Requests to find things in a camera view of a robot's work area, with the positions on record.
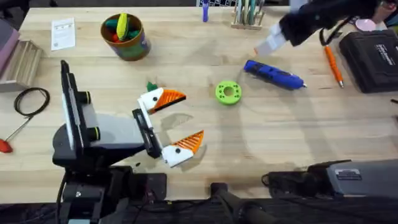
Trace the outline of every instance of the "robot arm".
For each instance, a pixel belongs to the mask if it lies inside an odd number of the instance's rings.
[[[295,47],[306,41],[318,29],[333,28],[338,21],[359,16],[372,18],[382,2],[396,3],[396,0],[314,0],[298,11],[285,15],[278,24],[271,27],[270,36],[262,41],[255,51],[267,55],[286,42]]]

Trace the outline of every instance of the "screwdriver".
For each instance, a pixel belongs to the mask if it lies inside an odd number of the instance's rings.
[[[33,117],[27,118],[26,121],[19,126],[19,128],[17,128],[13,133],[11,133],[6,140],[0,139],[0,152],[3,153],[10,153],[12,152],[12,147],[10,146],[10,144],[8,143],[8,140],[13,137],[15,134],[17,134],[17,132],[19,130],[21,130]]]
[[[307,87],[300,77],[253,60],[248,60],[243,69],[257,77],[265,78],[276,85],[290,90]]]
[[[344,88],[343,76],[341,75],[341,72],[337,67],[336,58],[333,55],[333,52],[331,51],[330,47],[327,45],[325,46],[325,53],[326,53],[326,56],[328,57],[330,68],[331,68],[333,74],[335,75],[335,79],[336,79],[338,85],[341,88]]]

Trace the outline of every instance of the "colorful cup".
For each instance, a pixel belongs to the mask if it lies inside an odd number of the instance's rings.
[[[119,19],[120,14],[111,16],[107,18],[105,21],[110,19]],[[123,60],[126,61],[135,61],[140,60],[145,57],[150,51],[150,42],[145,36],[144,28],[142,26],[142,22],[133,15],[128,14],[127,17],[129,18],[130,27],[139,30],[139,34],[128,41],[123,43],[115,43],[112,40],[112,36],[114,33],[105,26],[105,21],[102,23],[101,26],[101,35],[105,42],[111,46],[113,51]]]

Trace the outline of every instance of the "blue hot glue gun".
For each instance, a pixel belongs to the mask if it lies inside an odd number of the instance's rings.
[[[298,90],[301,87],[307,87],[300,77],[253,60],[248,60],[246,62],[244,71],[290,90]]]

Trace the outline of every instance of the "wooden workbench surface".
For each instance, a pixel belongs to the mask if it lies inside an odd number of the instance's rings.
[[[63,170],[52,164],[52,137],[64,122],[60,60],[70,64],[80,90],[89,90],[98,113],[131,116],[148,81],[179,90],[187,100],[151,116],[164,139],[179,140],[205,130],[195,158],[170,169],[145,152],[119,164],[138,172],[165,172],[168,198],[206,198],[212,182],[227,182],[241,197],[267,197],[260,177],[270,171],[303,169],[316,162],[398,158],[397,93],[364,95],[342,69],[345,88],[338,87],[318,36],[293,49],[289,44],[257,60],[295,73],[308,88],[287,91],[256,80],[241,70],[253,57],[253,47],[287,8],[267,10],[264,29],[230,28],[231,8],[211,8],[201,21],[199,7],[48,8],[31,9],[20,29],[44,50],[34,85],[51,94],[49,107],[36,116],[11,144],[12,154],[0,154],[0,203],[54,202]],[[138,62],[116,56],[100,36],[100,25],[119,12],[138,16],[152,43]],[[76,47],[50,50],[51,20],[75,18]],[[236,80],[242,100],[224,106],[214,96],[215,85]],[[0,95],[0,137],[24,118],[12,106],[17,93]],[[33,110],[40,95],[23,102]]]

